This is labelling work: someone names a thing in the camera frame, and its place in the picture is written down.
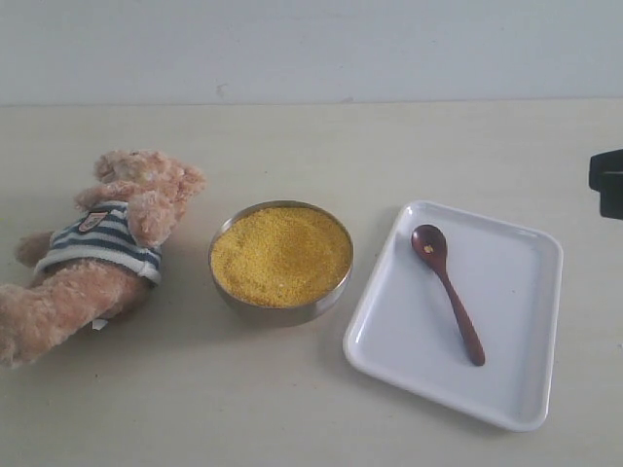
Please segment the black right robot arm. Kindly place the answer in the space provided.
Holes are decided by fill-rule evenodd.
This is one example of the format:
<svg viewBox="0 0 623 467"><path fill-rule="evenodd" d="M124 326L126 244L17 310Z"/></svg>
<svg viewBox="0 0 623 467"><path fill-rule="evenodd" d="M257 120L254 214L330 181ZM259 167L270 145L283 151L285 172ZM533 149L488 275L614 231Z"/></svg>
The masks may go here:
<svg viewBox="0 0 623 467"><path fill-rule="evenodd" d="M589 187L600 195L600 215L604 218L621 220L623 217L622 163L621 149L590 158Z"/></svg>

